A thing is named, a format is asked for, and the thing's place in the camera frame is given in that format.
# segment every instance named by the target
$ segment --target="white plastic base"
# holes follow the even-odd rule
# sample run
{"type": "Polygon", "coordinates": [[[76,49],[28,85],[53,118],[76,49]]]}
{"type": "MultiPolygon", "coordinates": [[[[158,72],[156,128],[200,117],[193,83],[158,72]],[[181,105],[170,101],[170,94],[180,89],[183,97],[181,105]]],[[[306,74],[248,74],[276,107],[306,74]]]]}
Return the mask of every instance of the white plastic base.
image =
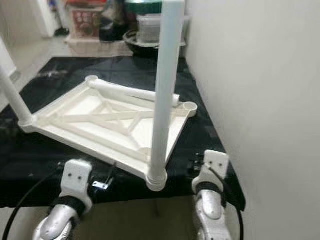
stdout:
{"type": "MultiPolygon", "coordinates": [[[[153,101],[123,94],[99,92],[85,82],[38,111],[32,126],[38,132],[147,180],[154,124],[153,101]]],[[[189,117],[197,112],[193,102],[179,102],[171,111],[166,162],[189,117]]],[[[157,191],[165,183],[147,181],[157,191]]]]}

